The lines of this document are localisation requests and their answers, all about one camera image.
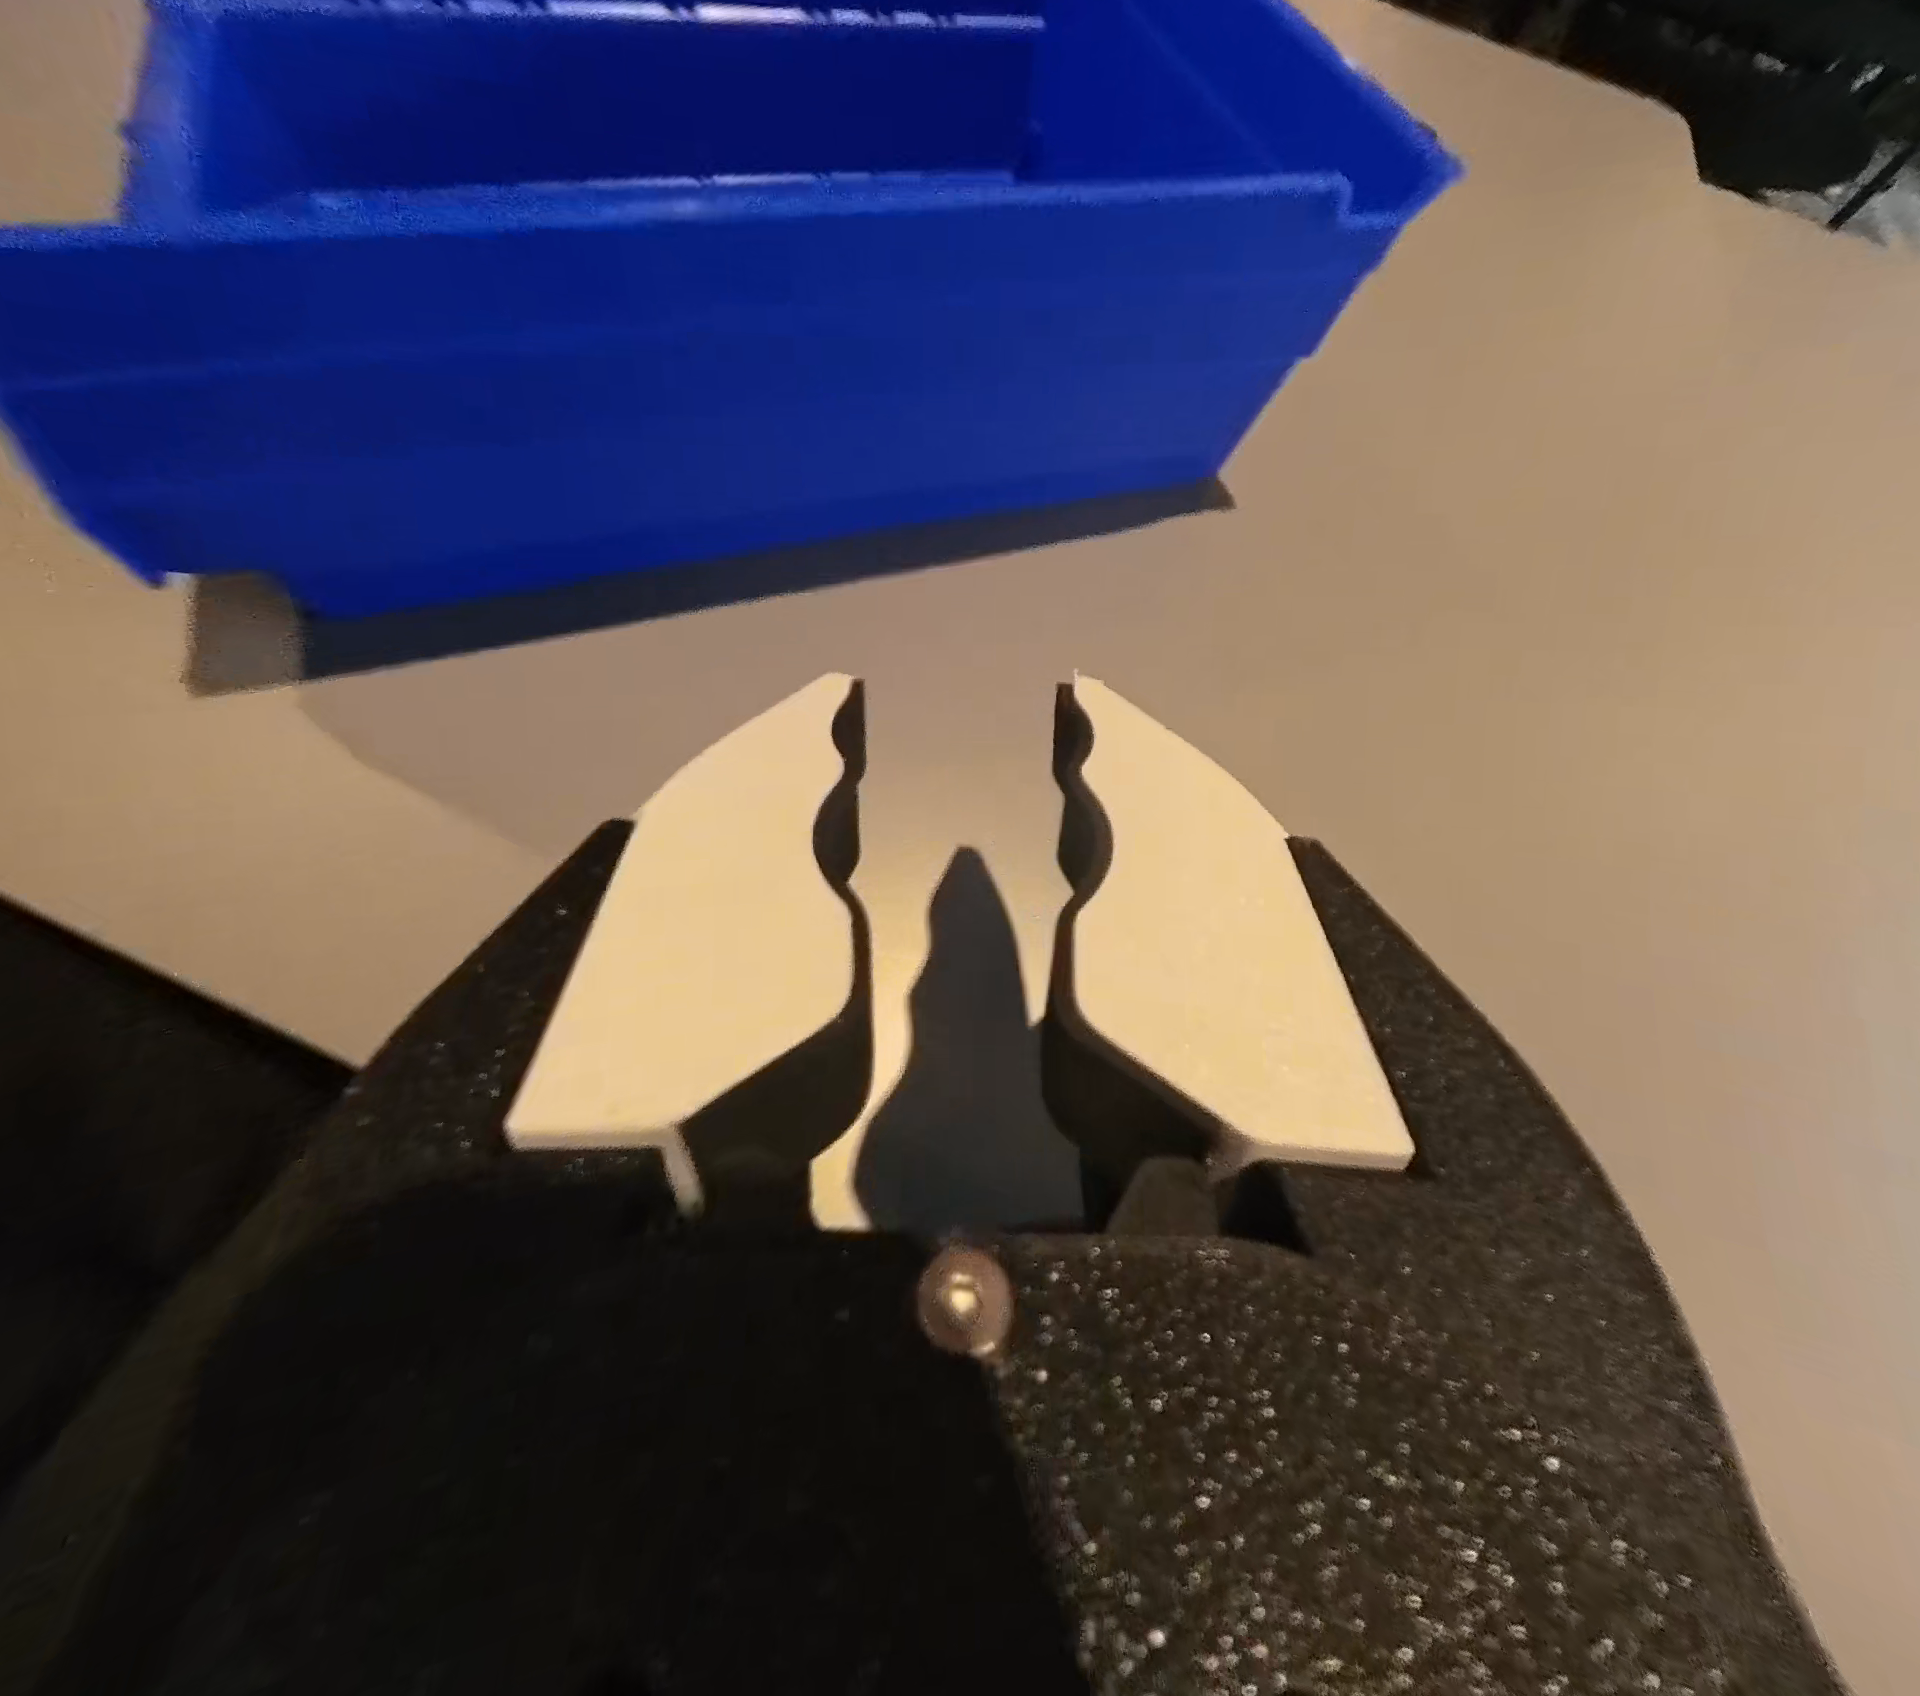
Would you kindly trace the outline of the nested blue plastic bins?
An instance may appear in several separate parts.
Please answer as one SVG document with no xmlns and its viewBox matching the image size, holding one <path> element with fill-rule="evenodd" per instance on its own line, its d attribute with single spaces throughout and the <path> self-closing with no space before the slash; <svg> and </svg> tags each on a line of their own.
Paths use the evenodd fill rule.
<svg viewBox="0 0 1920 1696">
<path fill-rule="evenodd" d="M 4 426 L 366 619 L 1207 484 L 1440 139 L 1287 0 L 143 0 Z"/>
</svg>

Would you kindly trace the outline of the black office chair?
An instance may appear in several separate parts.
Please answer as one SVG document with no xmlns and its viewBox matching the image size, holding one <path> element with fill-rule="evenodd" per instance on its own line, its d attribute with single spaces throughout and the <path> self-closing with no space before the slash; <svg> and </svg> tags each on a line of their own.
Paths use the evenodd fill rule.
<svg viewBox="0 0 1920 1696">
<path fill-rule="evenodd" d="M 1678 115 L 1712 188 L 1837 193 L 1831 229 L 1915 175 L 1915 0 L 1579 0 L 1560 57 Z"/>
</svg>

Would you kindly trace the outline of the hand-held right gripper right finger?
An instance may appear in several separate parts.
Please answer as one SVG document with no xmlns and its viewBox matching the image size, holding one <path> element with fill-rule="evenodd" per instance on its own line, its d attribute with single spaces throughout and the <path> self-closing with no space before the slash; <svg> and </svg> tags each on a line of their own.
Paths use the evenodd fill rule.
<svg viewBox="0 0 1920 1696">
<path fill-rule="evenodd" d="M 1291 833 L 1088 673 L 1053 700 L 1065 899 L 1040 1088 L 1083 1216 L 1226 1221 L 1287 1170 L 1403 1182 L 1420 1148 Z"/>
</svg>

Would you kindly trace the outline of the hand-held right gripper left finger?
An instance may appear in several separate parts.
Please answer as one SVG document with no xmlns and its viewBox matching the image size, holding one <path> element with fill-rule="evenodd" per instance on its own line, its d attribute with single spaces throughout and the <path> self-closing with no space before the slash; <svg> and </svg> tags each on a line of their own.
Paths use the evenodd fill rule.
<svg viewBox="0 0 1920 1696">
<path fill-rule="evenodd" d="M 502 1118 L 517 1157 L 647 1157 L 683 1215 L 809 1204 L 874 1085 L 866 693 L 826 673 L 635 812 Z"/>
</svg>

